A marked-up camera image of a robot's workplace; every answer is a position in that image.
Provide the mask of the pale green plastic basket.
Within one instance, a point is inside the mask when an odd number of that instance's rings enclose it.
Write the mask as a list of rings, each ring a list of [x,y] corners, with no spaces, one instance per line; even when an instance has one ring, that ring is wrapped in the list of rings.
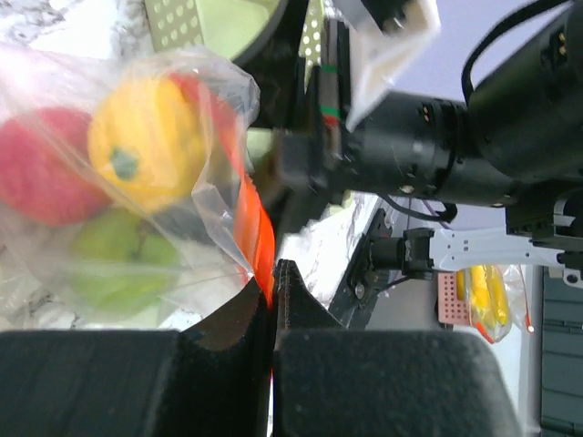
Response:
[[[254,78],[235,59],[267,25],[279,1],[148,1],[146,10],[153,46],[167,53],[170,65],[162,77],[181,88],[199,114],[207,118],[210,136],[230,144],[245,127],[253,127],[259,113],[261,92]],[[306,31],[317,28],[320,17],[306,12]],[[300,129],[266,129],[304,137],[322,126],[316,108],[315,80],[305,77]]]

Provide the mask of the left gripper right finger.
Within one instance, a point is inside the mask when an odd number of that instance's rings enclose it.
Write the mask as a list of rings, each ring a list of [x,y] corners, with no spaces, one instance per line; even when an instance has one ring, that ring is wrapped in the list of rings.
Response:
[[[347,330],[281,260],[275,289],[277,436],[518,436],[492,351],[443,330]]]

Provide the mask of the clear bag orange slider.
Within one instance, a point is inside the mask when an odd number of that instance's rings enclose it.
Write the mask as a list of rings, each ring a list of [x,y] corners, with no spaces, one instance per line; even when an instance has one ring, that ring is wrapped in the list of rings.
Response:
[[[180,327],[268,290],[259,96],[202,47],[119,63],[2,45],[2,329]]]

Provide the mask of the yellow toy lemon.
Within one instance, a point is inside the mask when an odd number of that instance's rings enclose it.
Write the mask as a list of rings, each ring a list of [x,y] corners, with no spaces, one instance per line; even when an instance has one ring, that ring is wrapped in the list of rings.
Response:
[[[156,213],[190,194],[207,163],[210,130],[169,77],[128,79],[94,113],[94,170],[137,207]]]

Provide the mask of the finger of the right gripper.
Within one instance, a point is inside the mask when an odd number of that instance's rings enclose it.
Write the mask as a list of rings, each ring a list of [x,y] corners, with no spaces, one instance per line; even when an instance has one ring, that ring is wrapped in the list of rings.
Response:
[[[300,129],[305,58],[300,56],[308,0],[279,1],[267,25],[235,59],[260,88],[256,128]]]

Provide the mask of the light green toy apple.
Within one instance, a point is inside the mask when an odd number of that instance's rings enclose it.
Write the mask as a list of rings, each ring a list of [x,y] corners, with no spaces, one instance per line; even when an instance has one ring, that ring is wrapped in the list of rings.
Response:
[[[87,221],[69,246],[69,284],[91,310],[134,316],[174,287],[175,247],[145,219],[111,208]]]

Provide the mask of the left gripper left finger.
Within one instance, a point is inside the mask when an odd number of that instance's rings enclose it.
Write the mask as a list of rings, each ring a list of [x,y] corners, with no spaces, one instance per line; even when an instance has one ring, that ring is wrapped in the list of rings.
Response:
[[[184,330],[1,336],[4,436],[262,436],[269,311],[255,282]]]

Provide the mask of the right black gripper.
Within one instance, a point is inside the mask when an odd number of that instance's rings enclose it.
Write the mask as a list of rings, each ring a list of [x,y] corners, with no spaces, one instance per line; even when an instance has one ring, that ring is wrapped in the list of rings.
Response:
[[[320,102],[330,86],[346,111],[348,33],[337,67],[318,68],[284,134],[276,172],[291,188],[275,219],[299,231],[347,190],[503,208],[521,237],[582,233],[582,4],[563,11],[480,84],[462,73],[462,101],[389,94],[354,130]]]

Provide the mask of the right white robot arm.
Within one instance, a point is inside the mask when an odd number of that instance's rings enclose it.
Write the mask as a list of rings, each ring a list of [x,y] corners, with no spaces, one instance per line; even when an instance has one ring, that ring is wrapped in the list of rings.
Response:
[[[381,56],[403,62],[432,35],[435,4],[358,1],[328,18],[322,62],[302,74],[303,1],[282,1],[237,59],[261,87],[259,127],[276,143],[254,179],[276,239],[348,190],[433,200],[443,209],[395,235],[384,213],[358,243],[331,310],[362,327],[378,294],[403,279],[475,265],[560,267],[582,281],[582,4],[535,1],[494,26],[467,58],[463,99],[363,82]]]

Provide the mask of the red toy apple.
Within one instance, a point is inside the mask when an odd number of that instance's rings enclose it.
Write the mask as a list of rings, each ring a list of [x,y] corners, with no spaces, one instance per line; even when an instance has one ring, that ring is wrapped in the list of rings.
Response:
[[[71,107],[43,107],[1,124],[1,200],[28,218],[61,226],[95,216],[111,203],[58,153],[87,155],[91,116]]]

